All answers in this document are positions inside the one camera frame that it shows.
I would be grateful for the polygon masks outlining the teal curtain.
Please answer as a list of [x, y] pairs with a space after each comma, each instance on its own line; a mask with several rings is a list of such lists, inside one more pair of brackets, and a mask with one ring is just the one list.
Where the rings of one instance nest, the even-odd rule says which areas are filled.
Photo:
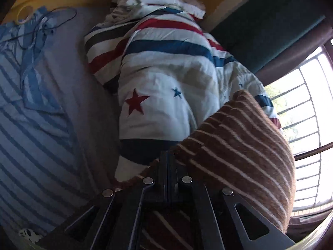
[[249, 0], [211, 35], [252, 73], [325, 19], [315, 0]]

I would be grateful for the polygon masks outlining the white window guard bars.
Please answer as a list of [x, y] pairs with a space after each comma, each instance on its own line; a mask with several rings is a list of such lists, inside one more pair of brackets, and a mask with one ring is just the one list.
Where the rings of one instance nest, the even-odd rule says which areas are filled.
[[332, 62], [318, 47], [292, 72], [266, 86], [295, 156], [293, 215], [332, 207]]

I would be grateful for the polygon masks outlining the brown white-striped knit sweater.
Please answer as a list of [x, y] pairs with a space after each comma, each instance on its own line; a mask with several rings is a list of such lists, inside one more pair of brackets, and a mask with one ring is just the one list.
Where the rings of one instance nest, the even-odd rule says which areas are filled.
[[[294, 156], [280, 125], [248, 91], [234, 92], [195, 131], [166, 151], [211, 195], [232, 189], [286, 234], [295, 197]], [[120, 182], [121, 187], [153, 175], [159, 158]], [[138, 249], [194, 249], [189, 216], [168, 200], [149, 209], [139, 223]]]

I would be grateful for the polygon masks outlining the blue striped bed sheet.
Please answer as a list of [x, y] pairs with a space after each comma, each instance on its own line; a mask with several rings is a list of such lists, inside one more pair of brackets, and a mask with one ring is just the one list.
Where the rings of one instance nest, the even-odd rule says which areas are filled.
[[36, 64], [51, 45], [56, 14], [1, 26], [1, 225], [46, 235], [89, 199], [68, 115]]

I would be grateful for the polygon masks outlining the star and stripe quilt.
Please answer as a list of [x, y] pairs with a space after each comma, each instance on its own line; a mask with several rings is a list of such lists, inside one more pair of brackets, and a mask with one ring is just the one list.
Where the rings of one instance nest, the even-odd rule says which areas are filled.
[[121, 108], [115, 178], [140, 174], [247, 90], [275, 125], [263, 84], [197, 20], [197, 6], [178, 0], [113, 0], [105, 21], [85, 36], [91, 73]]

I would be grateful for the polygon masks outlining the brown window frame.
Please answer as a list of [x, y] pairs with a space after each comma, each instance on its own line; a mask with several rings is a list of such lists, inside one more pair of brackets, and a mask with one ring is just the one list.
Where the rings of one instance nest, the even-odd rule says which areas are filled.
[[324, 20], [257, 73], [295, 155], [288, 236], [300, 241], [332, 212], [332, 24]]

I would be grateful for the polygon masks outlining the yellow tape roll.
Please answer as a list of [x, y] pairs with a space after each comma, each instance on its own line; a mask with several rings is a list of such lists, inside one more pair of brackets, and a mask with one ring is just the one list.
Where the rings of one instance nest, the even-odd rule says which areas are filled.
[[17, 13], [16, 24], [25, 24], [32, 18], [34, 14], [34, 8], [30, 5], [23, 6]]

